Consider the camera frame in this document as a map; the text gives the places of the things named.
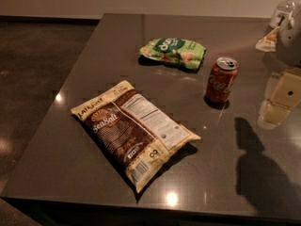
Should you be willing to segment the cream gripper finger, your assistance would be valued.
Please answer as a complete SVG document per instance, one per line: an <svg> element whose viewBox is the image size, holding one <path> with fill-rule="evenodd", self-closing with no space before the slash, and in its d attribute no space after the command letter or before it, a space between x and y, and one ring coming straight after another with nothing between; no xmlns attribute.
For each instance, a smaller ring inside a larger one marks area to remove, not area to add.
<svg viewBox="0 0 301 226"><path fill-rule="evenodd" d="M282 73L272 73L267 81L257 123L263 129L274 129L300 103L301 68L292 67Z"/></svg>

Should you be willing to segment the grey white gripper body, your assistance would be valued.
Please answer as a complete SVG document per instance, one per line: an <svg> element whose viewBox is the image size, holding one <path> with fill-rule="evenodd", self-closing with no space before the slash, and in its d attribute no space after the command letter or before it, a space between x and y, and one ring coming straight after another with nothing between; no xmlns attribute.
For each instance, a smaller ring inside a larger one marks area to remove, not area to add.
<svg viewBox="0 0 301 226"><path fill-rule="evenodd" d="M276 55L286 65L301 66L301 8L295 8L281 23Z"/></svg>

